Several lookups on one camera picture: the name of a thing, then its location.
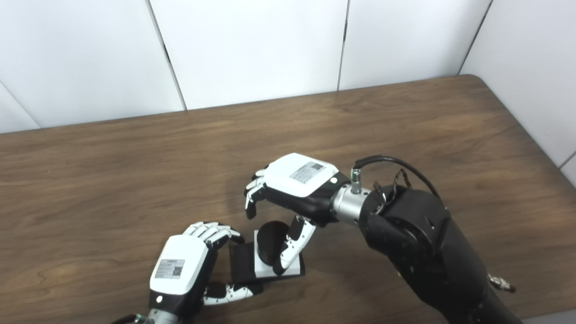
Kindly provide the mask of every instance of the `wood grain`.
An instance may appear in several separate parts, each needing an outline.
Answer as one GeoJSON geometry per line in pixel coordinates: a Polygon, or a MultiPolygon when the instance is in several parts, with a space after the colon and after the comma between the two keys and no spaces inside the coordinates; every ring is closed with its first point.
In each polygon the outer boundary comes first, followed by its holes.
{"type": "MultiPolygon", "coordinates": [[[[244,216],[254,171],[290,152],[348,170],[385,153],[441,193],[520,317],[576,307],[576,195],[476,77],[378,86],[0,135],[0,322],[109,323],[147,313],[168,236],[198,220],[248,235],[292,214],[244,216]]],[[[390,182],[397,168],[367,167],[390,182]]],[[[201,323],[444,323],[370,250],[332,224],[304,251],[305,277],[201,312],[201,323]]],[[[214,278],[227,280],[223,251],[214,278]]]]}

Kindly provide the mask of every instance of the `white robotic hand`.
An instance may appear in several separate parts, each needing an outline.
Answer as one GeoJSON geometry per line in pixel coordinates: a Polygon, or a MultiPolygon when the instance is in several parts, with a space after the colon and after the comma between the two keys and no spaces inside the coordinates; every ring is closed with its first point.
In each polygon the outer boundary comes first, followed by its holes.
{"type": "Polygon", "coordinates": [[[298,153],[285,155],[254,174],[244,191],[248,219],[256,216],[256,203],[264,199],[297,213],[273,265],[276,275],[296,260],[317,226],[339,221],[333,203],[350,184],[334,165],[298,153]]]}
{"type": "Polygon", "coordinates": [[[171,236],[150,277],[150,314],[142,323],[180,323],[203,304],[224,304],[262,292],[262,286],[257,284],[208,284],[217,250],[229,239],[244,242],[230,226],[204,222],[171,236]]]}
{"type": "Polygon", "coordinates": [[[338,221],[331,212],[332,196],[350,180],[327,162],[291,153],[257,171],[246,186],[246,215],[256,216],[256,203],[268,200],[302,215],[315,225],[338,221]]]}

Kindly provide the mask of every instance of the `label sticker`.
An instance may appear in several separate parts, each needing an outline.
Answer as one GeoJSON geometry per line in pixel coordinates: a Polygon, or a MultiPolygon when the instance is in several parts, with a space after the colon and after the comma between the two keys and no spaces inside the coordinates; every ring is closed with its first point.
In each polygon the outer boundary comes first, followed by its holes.
{"type": "Polygon", "coordinates": [[[324,169],[326,169],[326,167],[322,164],[318,164],[316,162],[308,162],[298,170],[294,171],[290,177],[298,182],[306,184],[306,182],[310,181],[311,178],[314,178],[315,175],[319,174],[320,171],[324,169]]]}
{"type": "Polygon", "coordinates": [[[156,276],[154,276],[154,278],[180,279],[182,269],[184,268],[184,262],[185,260],[180,259],[160,260],[160,265],[158,265],[158,270],[156,271],[156,276]]]}

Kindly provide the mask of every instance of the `silver metal joint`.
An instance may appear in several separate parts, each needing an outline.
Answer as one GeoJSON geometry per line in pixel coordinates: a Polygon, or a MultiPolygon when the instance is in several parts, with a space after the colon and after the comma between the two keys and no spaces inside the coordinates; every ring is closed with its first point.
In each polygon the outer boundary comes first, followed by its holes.
{"type": "Polygon", "coordinates": [[[516,288],[514,288],[514,286],[512,286],[508,281],[500,277],[494,277],[491,274],[488,274],[488,282],[490,282],[490,284],[492,284],[492,286],[498,290],[508,292],[516,291],[516,288]]]}
{"type": "Polygon", "coordinates": [[[352,168],[350,172],[350,177],[352,178],[352,193],[357,195],[362,193],[362,178],[360,177],[360,169],[352,168]]]}
{"type": "Polygon", "coordinates": [[[180,324],[180,318],[172,313],[152,308],[145,324],[180,324]]]}
{"type": "Polygon", "coordinates": [[[360,188],[361,194],[353,194],[352,187],[344,185],[336,192],[332,201],[332,212],[339,221],[358,226],[362,205],[368,197],[370,190],[360,188]]]}

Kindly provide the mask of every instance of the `black cable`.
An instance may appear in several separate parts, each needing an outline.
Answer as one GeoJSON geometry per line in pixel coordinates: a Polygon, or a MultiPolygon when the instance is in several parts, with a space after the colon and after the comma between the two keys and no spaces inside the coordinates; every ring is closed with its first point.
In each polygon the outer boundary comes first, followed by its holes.
{"type": "Polygon", "coordinates": [[[127,324],[134,322],[136,322],[136,314],[130,314],[126,315],[125,317],[121,317],[110,324],[127,324]]]}
{"type": "Polygon", "coordinates": [[[364,167],[368,164],[372,164],[372,163],[376,163],[376,162],[392,162],[392,163],[399,164],[399,165],[403,166],[404,168],[410,170],[413,174],[415,174],[418,177],[418,179],[420,179],[428,187],[428,189],[430,189],[430,192],[432,192],[432,194],[434,196],[436,196],[438,199],[440,199],[440,201],[442,201],[442,198],[440,198],[440,195],[436,191],[436,188],[434,188],[434,185],[424,176],[424,174],[422,174],[420,171],[418,171],[415,167],[408,164],[407,162],[404,162],[404,161],[397,159],[395,157],[384,156],[384,155],[368,156],[368,157],[365,157],[364,159],[357,160],[354,163],[354,169],[361,169],[362,167],[364,167]]]}

